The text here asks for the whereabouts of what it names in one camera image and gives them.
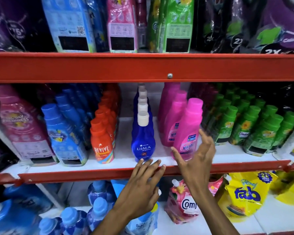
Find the forearm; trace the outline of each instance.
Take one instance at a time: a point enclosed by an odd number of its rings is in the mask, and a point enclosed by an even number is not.
[[[91,235],[118,235],[129,223],[129,219],[120,209],[112,209],[91,233]]]
[[[239,235],[208,189],[195,193],[193,198],[199,206],[212,235]]]

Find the pink bottle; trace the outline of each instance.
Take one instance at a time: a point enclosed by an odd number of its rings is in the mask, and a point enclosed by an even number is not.
[[[190,98],[180,120],[179,129],[176,132],[173,146],[180,152],[184,160],[191,159],[196,151],[196,144],[199,136],[198,131],[203,118],[202,107],[202,100]]]
[[[137,53],[135,0],[108,0],[107,9],[110,52]]]
[[[165,117],[168,114],[168,111],[171,107],[172,101],[176,94],[177,90],[180,90],[181,83],[180,82],[165,82],[165,87],[161,93],[159,111],[158,111],[158,128],[159,132],[163,133]]]
[[[163,134],[161,134],[161,143],[164,146],[173,146],[180,120],[187,105],[186,95],[187,92],[184,90],[178,90],[176,92],[171,108],[165,118]]]
[[[11,85],[0,85],[1,122],[21,159],[30,159],[35,166],[57,164],[46,127],[39,117],[37,110],[20,99]]]
[[[146,0],[136,0],[138,47],[146,47],[147,4]]]

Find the qr code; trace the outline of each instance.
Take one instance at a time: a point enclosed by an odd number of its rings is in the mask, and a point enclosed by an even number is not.
[[[85,35],[85,28],[84,26],[78,26],[77,27],[77,33],[80,35]]]

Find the human hand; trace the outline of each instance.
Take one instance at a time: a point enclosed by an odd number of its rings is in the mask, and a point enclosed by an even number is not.
[[[150,212],[160,196],[156,185],[163,176],[166,166],[162,165],[160,170],[154,174],[161,160],[151,164],[152,161],[153,159],[150,159],[143,164],[144,160],[141,159],[137,163],[128,183],[114,204],[113,209],[119,210],[122,216],[126,216],[129,221]]]
[[[192,195],[208,191],[210,168],[216,153],[213,139],[207,136],[202,129],[199,130],[202,143],[194,153],[192,159],[184,161],[176,148],[171,147],[174,158],[180,168],[184,182]]]

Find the person's arm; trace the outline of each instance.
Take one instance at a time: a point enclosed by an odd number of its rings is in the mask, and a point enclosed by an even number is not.
[[[113,209],[91,235],[118,235],[132,219],[153,209],[159,198],[159,188],[156,186],[165,172],[165,165],[155,173],[161,160],[153,164],[152,159],[143,162],[141,159],[137,163]]]
[[[202,144],[189,161],[184,161],[172,147],[173,155],[180,168],[184,182],[200,208],[212,235],[239,235],[233,224],[220,209],[208,189],[212,159],[216,153],[214,142],[201,129]]]

